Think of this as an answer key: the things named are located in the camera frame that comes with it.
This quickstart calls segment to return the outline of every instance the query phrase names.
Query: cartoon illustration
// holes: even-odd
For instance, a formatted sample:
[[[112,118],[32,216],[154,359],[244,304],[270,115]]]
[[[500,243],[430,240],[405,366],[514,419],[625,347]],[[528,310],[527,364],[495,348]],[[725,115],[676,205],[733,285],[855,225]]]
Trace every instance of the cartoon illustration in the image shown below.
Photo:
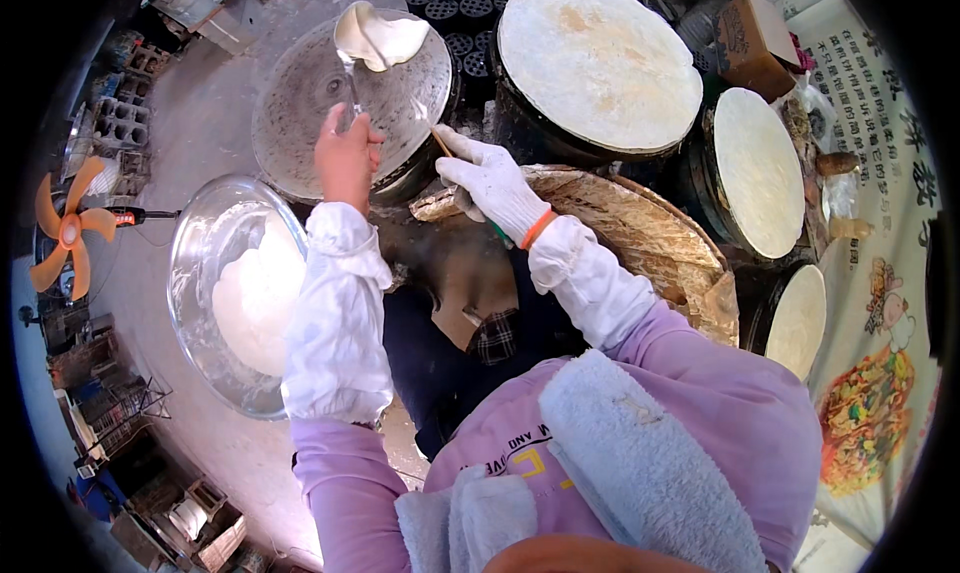
[[[857,492],[883,476],[906,440],[912,411],[905,408],[914,367],[906,353],[917,320],[894,290],[903,279],[882,258],[873,259],[870,313],[864,331],[890,333],[882,350],[837,377],[820,405],[823,431],[820,481],[835,497]]]

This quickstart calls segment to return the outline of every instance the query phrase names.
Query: orange fan blade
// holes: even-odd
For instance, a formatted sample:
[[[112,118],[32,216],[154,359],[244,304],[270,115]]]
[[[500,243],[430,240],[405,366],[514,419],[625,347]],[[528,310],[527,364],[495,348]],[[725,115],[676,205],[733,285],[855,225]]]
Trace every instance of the orange fan blade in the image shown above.
[[[50,173],[48,172],[40,187],[36,188],[33,210],[36,212],[36,224],[40,225],[48,238],[56,239],[60,235],[60,215],[54,209],[53,196],[50,195]]]
[[[79,213],[79,228],[93,229],[99,231],[100,235],[107,238],[108,242],[114,239],[114,233],[117,229],[117,218],[114,213],[103,208],[91,208]]]
[[[77,171],[77,176],[73,178],[70,184],[70,192],[66,195],[66,208],[63,209],[65,215],[72,215],[77,212],[77,205],[80,204],[80,198],[83,196],[93,177],[100,174],[104,168],[104,161],[96,156],[90,156],[83,161],[83,166]]]
[[[77,238],[77,243],[73,244],[70,250],[73,254],[73,295],[71,300],[77,301],[87,295],[90,291],[90,256],[87,254],[87,246],[84,240]]]
[[[67,254],[69,254],[67,249],[58,243],[45,261],[30,267],[30,280],[35,290],[44,291],[54,284],[60,276],[59,272],[64,268]]]

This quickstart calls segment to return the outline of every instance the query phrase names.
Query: orange wristband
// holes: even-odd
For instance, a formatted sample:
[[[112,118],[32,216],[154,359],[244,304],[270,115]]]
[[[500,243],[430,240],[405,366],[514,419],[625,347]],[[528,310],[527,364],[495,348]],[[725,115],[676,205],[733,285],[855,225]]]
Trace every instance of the orange wristband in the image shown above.
[[[536,220],[537,222],[535,222],[533,226],[530,227],[530,230],[527,231],[527,234],[523,236],[523,241],[520,242],[521,250],[525,250],[528,247],[530,247],[530,243],[534,241],[534,237],[537,235],[537,233],[539,233],[544,227],[546,227],[546,223],[550,221],[550,215],[552,214],[553,214],[553,209],[548,208],[546,212],[543,213],[543,216]]]

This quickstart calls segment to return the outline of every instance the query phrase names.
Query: hand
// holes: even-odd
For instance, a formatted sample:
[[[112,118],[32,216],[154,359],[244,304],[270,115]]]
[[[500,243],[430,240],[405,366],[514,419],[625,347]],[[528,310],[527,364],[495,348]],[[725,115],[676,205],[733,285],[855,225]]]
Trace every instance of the hand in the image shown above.
[[[475,142],[445,124],[438,124],[436,131],[450,151],[463,158],[438,158],[439,176],[470,192],[473,203],[514,243],[529,247],[546,226],[537,227],[528,245],[523,245],[523,240],[527,232],[550,213],[550,204],[530,189],[510,153],[503,147]]]
[[[384,137],[371,129],[370,115],[364,113],[353,121],[346,133],[337,133],[347,105],[330,108],[319,129],[317,146],[313,148],[313,164],[319,175],[324,202],[345,202],[366,217],[370,212],[370,185],[380,166]]]

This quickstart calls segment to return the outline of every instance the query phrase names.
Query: cardboard box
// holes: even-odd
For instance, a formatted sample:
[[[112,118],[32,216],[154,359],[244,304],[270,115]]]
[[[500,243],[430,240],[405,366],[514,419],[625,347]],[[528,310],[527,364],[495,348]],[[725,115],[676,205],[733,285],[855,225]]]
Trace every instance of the cardboard box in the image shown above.
[[[795,81],[782,62],[799,65],[784,17],[765,0],[733,0],[716,20],[717,73],[773,102]]]

